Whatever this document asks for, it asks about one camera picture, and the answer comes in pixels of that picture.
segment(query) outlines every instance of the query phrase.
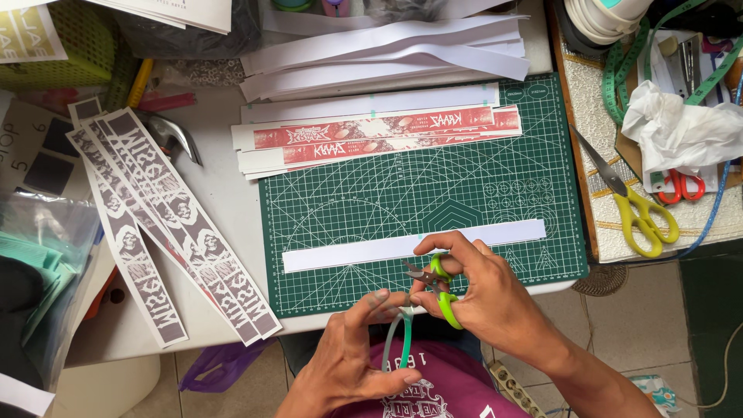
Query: crumpled white tissue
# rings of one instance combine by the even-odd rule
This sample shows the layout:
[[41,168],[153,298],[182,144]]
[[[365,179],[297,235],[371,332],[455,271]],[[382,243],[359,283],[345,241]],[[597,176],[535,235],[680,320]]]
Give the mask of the crumpled white tissue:
[[645,80],[632,92],[622,133],[640,145],[643,172],[675,168],[693,176],[700,167],[743,155],[743,109],[688,106]]

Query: red-handled scissors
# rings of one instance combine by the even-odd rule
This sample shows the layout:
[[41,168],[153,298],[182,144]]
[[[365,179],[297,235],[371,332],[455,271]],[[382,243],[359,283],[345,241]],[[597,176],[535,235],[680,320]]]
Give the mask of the red-handled scissors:
[[[696,194],[689,194],[689,191],[687,190],[687,178],[692,179],[692,181],[697,184],[698,189]],[[666,184],[668,184],[669,180],[673,183],[673,198],[668,199],[666,194],[663,192],[657,193],[658,200],[663,203],[667,203],[668,205],[679,203],[682,196],[686,200],[699,200],[704,195],[704,180],[697,176],[687,176],[686,174],[679,173],[675,169],[670,169],[668,170],[668,177],[666,177]]]

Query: yellow-handled scissors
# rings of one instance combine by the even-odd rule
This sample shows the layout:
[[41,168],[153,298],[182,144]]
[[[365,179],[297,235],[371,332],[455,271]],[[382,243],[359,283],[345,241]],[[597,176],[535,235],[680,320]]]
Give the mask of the yellow-handled scissors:
[[[614,200],[619,207],[619,214],[622,218],[622,232],[624,233],[624,239],[627,241],[627,244],[643,257],[655,258],[661,255],[664,242],[670,244],[676,242],[678,239],[678,224],[676,223],[676,219],[663,206],[639,197],[632,189],[627,187],[624,181],[619,178],[617,172],[601,158],[601,155],[585,140],[583,135],[578,132],[578,129],[575,129],[573,125],[570,125],[570,129],[578,138],[581,145],[583,145],[588,156],[593,160],[603,181],[614,192]],[[632,205],[637,208],[639,216],[632,210]],[[660,214],[668,222],[668,235],[663,235],[660,228],[650,219],[651,210]],[[635,238],[632,236],[633,226],[638,227],[645,238],[650,241],[652,245],[650,251],[643,250],[635,242]]]

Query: green-handled scissors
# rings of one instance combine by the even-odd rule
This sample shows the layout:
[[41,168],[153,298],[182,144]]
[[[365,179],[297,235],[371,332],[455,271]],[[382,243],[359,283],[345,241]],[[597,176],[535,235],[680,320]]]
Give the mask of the green-handled scissors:
[[[624,239],[627,241],[630,247],[635,252],[643,257],[655,258],[663,252],[663,243],[670,244],[676,242],[678,239],[678,224],[673,215],[663,206],[655,202],[651,202],[647,199],[639,197],[631,188],[624,184],[624,181],[620,179],[619,175],[613,168],[609,166],[601,155],[585,140],[583,135],[575,129],[575,126],[570,125],[570,129],[573,131],[578,141],[583,145],[588,156],[593,160],[596,169],[599,171],[599,175],[606,183],[607,186],[614,192],[614,200],[619,207],[619,214],[622,219],[622,232],[624,233]],[[637,208],[638,215],[632,210],[632,206],[635,205]],[[663,235],[660,228],[655,225],[652,219],[650,219],[650,211],[660,214],[666,222],[668,222],[668,235]],[[636,226],[643,233],[645,238],[650,241],[652,249],[645,251],[635,242],[635,238],[632,236],[632,227]]]
[[444,318],[447,319],[449,325],[456,329],[464,329],[457,321],[457,318],[454,318],[454,312],[452,312],[452,302],[459,300],[459,298],[455,295],[444,292],[436,285],[436,281],[451,283],[454,278],[451,274],[446,273],[441,267],[441,253],[433,254],[433,258],[431,259],[431,273],[423,271],[407,261],[403,261],[403,263],[405,263],[405,265],[408,266],[408,269],[410,269],[410,271],[406,271],[405,274],[425,283],[433,289],[433,293],[436,295],[436,299],[438,299],[438,307],[441,308],[441,313],[444,314]]

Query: maroon t-shirt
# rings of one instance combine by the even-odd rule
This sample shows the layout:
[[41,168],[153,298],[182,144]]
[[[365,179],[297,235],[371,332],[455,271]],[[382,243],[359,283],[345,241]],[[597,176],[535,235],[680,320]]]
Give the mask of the maroon t-shirt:
[[[384,344],[371,348],[371,363],[381,367]],[[395,339],[389,362],[400,366],[403,342]],[[330,417],[364,418],[530,418],[493,389],[490,374],[461,350],[436,341],[413,341],[408,367],[423,378],[403,393],[382,399],[352,403],[333,411]]]

